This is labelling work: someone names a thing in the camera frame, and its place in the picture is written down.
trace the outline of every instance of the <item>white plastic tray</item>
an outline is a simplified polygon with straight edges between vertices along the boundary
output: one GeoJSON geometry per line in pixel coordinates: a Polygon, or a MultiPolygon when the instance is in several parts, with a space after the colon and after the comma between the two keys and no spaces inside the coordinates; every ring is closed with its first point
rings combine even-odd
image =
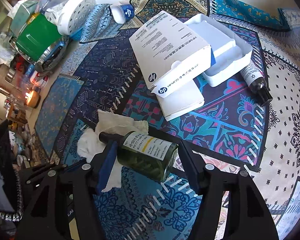
{"type": "Polygon", "coordinates": [[[185,24],[212,47],[216,63],[202,73],[210,86],[216,87],[249,64],[252,46],[222,23],[197,14],[185,24]]]}

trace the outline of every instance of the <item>cardboard box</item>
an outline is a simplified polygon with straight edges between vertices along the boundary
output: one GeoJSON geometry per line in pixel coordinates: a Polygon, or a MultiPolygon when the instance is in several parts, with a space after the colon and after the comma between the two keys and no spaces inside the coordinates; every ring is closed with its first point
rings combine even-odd
{"type": "Polygon", "coordinates": [[[167,121],[189,113],[204,104],[204,98],[193,80],[165,98],[157,96],[167,121]]]}
{"type": "Polygon", "coordinates": [[[162,98],[215,63],[211,46],[165,11],[147,21],[129,41],[148,89],[162,98]]]}
{"type": "Polygon", "coordinates": [[[197,14],[185,25],[212,47],[216,63],[202,73],[210,86],[221,84],[250,63],[252,46],[222,23],[204,14],[197,14]]]}

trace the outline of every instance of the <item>white tissue paper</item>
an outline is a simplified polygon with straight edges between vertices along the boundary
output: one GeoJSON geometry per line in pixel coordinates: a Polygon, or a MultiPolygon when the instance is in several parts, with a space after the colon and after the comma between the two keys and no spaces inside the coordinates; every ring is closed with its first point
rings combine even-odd
{"type": "MultiPolygon", "coordinates": [[[[148,134],[147,121],[134,121],[131,117],[126,117],[119,114],[112,114],[98,110],[99,122],[95,131],[91,128],[85,130],[78,141],[77,153],[79,156],[87,158],[87,163],[90,163],[95,154],[103,152],[106,145],[99,140],[101,132],[117,133],[126,135],[130,131],[138,131],[148,134]]],[[[114,162],[108,183],[102,192],[107,192],[113,187],[121,187],[121,168],[122,165],[117,158],[114,162]]]]}
{"type": "Polygon", "coordinates": [[[16,16],[16,13],[19,10],[21,4],[23,4],[26,1],[28,1],[28,0],[20,0],[20,1],[18,1],[16,3],[16,5],[11,9],[11,11],[8,12],[8,16],[13,19],[16,16]]]}

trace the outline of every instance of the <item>white round container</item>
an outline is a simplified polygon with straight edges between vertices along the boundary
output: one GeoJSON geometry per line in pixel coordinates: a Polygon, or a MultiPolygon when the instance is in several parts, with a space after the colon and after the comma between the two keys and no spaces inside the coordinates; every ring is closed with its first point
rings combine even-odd
{"type": "Polygon", "coordinates": [[[96,0],[69,0],[62,9],[58,20],[58,32],[71,35],[81,28],[96,0]]]}

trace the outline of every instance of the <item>green container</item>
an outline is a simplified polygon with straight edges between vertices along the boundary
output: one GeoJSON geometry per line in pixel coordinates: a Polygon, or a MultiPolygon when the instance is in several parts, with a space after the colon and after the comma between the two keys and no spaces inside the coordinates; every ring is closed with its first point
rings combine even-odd
{"type": "Polygon", "coordinates": [[[57,26],[49,22],[44,15],[38,14],[19,35],[16,45],[33,61],[38,61],[44,51],[61,37],[57,26]]]}
{"type": "Polygon", "coordinates": [[[118,162],[155,181],[164,182],[170,174],[176,158],[178,145],[140,132],[129,132],[125,136],[101,132],[103,143],[118,142],[118,162]]]}

